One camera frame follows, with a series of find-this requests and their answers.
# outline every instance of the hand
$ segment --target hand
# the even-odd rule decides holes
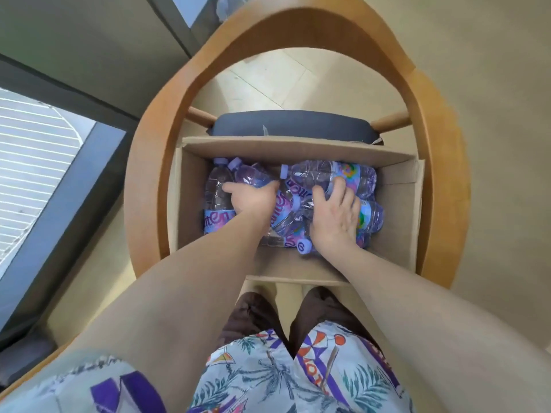
[[[231,194],[231,203],[237,214],[248,213],[251,217],[257,217],[266,224],[265,231],[268,231],[270,218],[276,207],[279,182],[272,181],[262,188],[241,183],[224,183],[222,189]]]
[[[360,199],[342,177],[333,181],[333,193],[326,200],[323,189],[312,188],[313,222],[310,237],[316,249],[324,256],[337,244],[356,244],[356,228],[360,214]]]

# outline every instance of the brown shorts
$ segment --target brown shorts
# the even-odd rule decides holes
[[[258,293],[244,293],[239,297],[228,322],[222,329],[217,347],[267,329],[274,329],[294,358],[307,334],[316,325],[326,320],[344,326],[355,335],[372,342],[379,350],[381,349],[354,314],[325,287],[316,287],[306,294],[291,324],[289,339],[283,333],[279,316],[272,305]]]

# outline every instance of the chair seat cushion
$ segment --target chair seat cushion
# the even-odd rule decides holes
[[[303,110],[227,113],[208,130],[212,136],[295,136],[382,145],[379,133],[362,119]]]

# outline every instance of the forearm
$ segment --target forearm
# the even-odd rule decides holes
[[[548,408],[549,355],[501,320],[358,247],[328,260],[451,412]]]
[[[68,351],[99,348],[140,370],[169,411],[191,399],[250,273],[263,223],[242,213],[162,260],[121,294]]]

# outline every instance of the bottle cap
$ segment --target bottle cap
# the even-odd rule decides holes
[[[279,178],[281,178],[282,180],[286,180],[288,173],[289,173],[289,165],[283,164],[281,166],[281,172],[279,173]]]
[[[293,204],[291,206],[291,210],[299,211],[301,204],[302,200],[300,199],[300,196],[298,194],[293,194]]]
[[[312,242],[309,239],[299,239],[296,243],[296,249],[301,255],[307,255],[312,252]]]
[[[243,163],[243,161],[241,160],[241,158],[233,158],[231,160],[231,162],[228,164],[228,169],[230,171],[233,171],[233,170],[236,170],[238,169],[238,167],[241,166],[241,164]]]
[[[228,158],[214,158],[213,162],[215,165],[227,165]]]

